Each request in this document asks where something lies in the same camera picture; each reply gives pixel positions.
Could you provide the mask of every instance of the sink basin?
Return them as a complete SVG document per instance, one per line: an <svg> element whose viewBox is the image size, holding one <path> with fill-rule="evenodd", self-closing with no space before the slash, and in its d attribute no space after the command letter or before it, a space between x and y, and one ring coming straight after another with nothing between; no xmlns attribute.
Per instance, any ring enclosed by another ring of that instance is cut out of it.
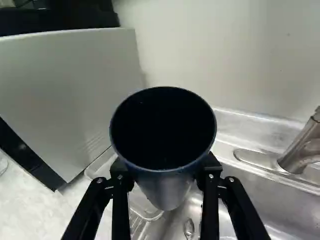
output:
<svg viewBox="0 0 320 240"><path fill-rule="evenodd" d="M266 230L273 240L318 240L320 236L320 197L277 181L270 173L259 172L233 157L236 146L217 141L212 148L223 166L221 177L240 179ZM194 223L193 240L200 236L203 194L196 184L184 203L164 212L155 221L134 217L132 240L185 240L184 224ZM221 240L236 240L236 234L223 202L219 201L219 231Z"/></svg>
<svg viewBox="0 0 320 240"><path fill-rule="evenodd" d="M218 134L211 149L223 167L222 178L234 176L244 186L272 240L320 239L319 188L301 184L285 176L241 162L234 150L243 148L258 152L281 153L303 126L288 120L214 110ZM310 165L319 171L319 165ZM192 240L198 240L202 215L203 193L196 184L184 203L164 212L154 221L146 221L134 212L130 216L132 240L186 240L184 224L194 223ZM229 213L219 202L219 231L221 240L236 240Z"/></svg>

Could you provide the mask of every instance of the stainless steel sink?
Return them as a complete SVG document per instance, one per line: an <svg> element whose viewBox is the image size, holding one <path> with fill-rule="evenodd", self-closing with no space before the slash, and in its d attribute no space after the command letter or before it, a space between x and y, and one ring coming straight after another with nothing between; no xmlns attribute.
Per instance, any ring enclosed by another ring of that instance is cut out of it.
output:
<svg viewBox="0 0 320 240"><path fill-rule="evenodd" d="M221 126L223 130L223 124L219 125L219 121L222 121L221 115L217 112L216 115L218 126ZM230 118L228 118L227 124L226 129L228 130L234 127ZM239 125L239 120L237 119L234 124ZM258 127L258 131L263 134L262 126L255 123L255 127ZM286 147L283 142L277 146L281 145L283 148ZM313 188L299 185L291 179L240 162L233 155L233 151L238 147L262 151L261 146L261 142L257 144L253 140L244 140L236 135L232 135L230 138L223 131L220 131L212 152L223 166L222 177L234 176L240 179L271 239L319 240L320 196L315 194L317 191L312 191ZM173 211L164 212L158 220L144 221L133 214L131 216L132 240L185 240L187 238L184 234L184 224L188 218L192 219L195 228L192 239L198 240L202 200L202 192L194 185L180 207ZM227 208L222 201L219 202L219 229L221 240L237 239Z"/></svg>
<svg viewBox="0 0 320 240"><path fill-rule="evenodd" d="M223 169L224 175L235 176L242 181L271 239L319 239L318 197L232 166L224 164ZM185 240L184 224L188 218L192 219L195 227L192 239L197 240L200 235L202 201L202 192L195 185L180 207L165 212L156 221L146 222L134 233L132 240ZM219 230L221 240L237 239L228 210L222 201L219 202Z"/></svg>

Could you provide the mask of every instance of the metal surface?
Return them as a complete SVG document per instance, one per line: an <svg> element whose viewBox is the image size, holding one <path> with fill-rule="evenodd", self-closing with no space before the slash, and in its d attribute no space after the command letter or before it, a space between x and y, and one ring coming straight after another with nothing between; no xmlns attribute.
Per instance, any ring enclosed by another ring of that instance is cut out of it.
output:
<svg viewBox="0 0 320 240"><path fill-rule="evenodd" d="M308 165L320 161L320 107L283 154L259 149L236 149L234 156L244 163L295 181L296 187L320 195L319 168Z"/></svg>
<svg viewBox="0 0 320 240"><path fill-rule="evenodd" d="M243 163L285 178L279 180L282 183L287 183L295 188L320 196L319 169L310 167L301 174L292 174L279 166L279 154L263 153L242 148L235 149L233 154L236 159Z"/></svg>
<svg viewBox="0 0 320 240"><path fill-rule="evenodd" d="M234 150L238 148L281 153L303 125L287 119L224 109L215 110L215 115L219 129L217 140L211 150L223 166L222 177L235 176L240 179L270 238L318 240L319 188L238 161L234 157ZM304 173L310 172L320 175L319 165L307 166ZM202 203L202 192L193 185L181 206L173 211L164 212L158 220L143 225L132 239L185 240L183 225L188 218L193 220L195 227L192 239L198 239ZM218 205L220 240L236 240L227 208L221 200Z"/></svg>
<svg viewBox="0 0 320 240"><path fill-rule="evenodd" d="M191 240L195 234L195 224L191 218L188 218L183 225L183 232L186 240Z"/></svg>
<svg viewBox="0 0 320 240"><path fill-rule="evenodd" d="M284 170L301 174L308 164L320 162L320 106L278 160Z"/></svg>

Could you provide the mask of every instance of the black object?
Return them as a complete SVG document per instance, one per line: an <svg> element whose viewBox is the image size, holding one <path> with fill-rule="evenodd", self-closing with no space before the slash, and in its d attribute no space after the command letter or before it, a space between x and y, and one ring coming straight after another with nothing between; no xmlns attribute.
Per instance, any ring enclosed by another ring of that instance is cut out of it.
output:
<svg viewBox="0 0 320 240"><path fill-rule="evenodd" d="M120 26L111 0L37 0L35 9L24 8L24 3L17 3L18 8L0 8L0 37Z"/></svg>
<svg viewBox="0 0 320 240"><path fill-rule="evenodd" d="M202 163L196 181L203 191L200 240L219 240L218 198L228 212L238 240L270 240L270 237L240 181L220 178L222 166L212 153ZM126 166L117 159L111 179L92 180L75 211L62 240L93 240L105 207L113 198L112 240L130 240L128 192L134 186Z"/></svg>
<svg viewBox="0 0 320 240"><path fill-rule="evenodd" d="M110 199L112 206L112 240L130 240L128 192L134 187L126 166L116 160L111 168L111 179L92 180L76 209L62 240L93 240L102 214Z"/></svg>
<svg viewBox="0 0 320 240"><path fill-rule="evenodd" d="M201 97L177 87L142 90L117 108L109 132L119 156L110 168L111 179L91 182L63 240L94 239L110 198L112 240L130 240L127 193L134 180L152 204L171 210L195 179L203 191L200 240L219 240L219 198L239 240L270 240L240 181L220 178L222 166L210 152L216 118Z"/></svg>
<svg viewBox="0 0 320 240"><path fill-rule="evenodd" d="M52 191L66 184L1 117L0 149Z"/></svg>
<svg viewBox="0 0 320 240"><path fill-rule="evenodd" d="M110 123L113 149L158 209L184 200L217 133L211 107L178 87L153 87L128 97Z"/></svg>

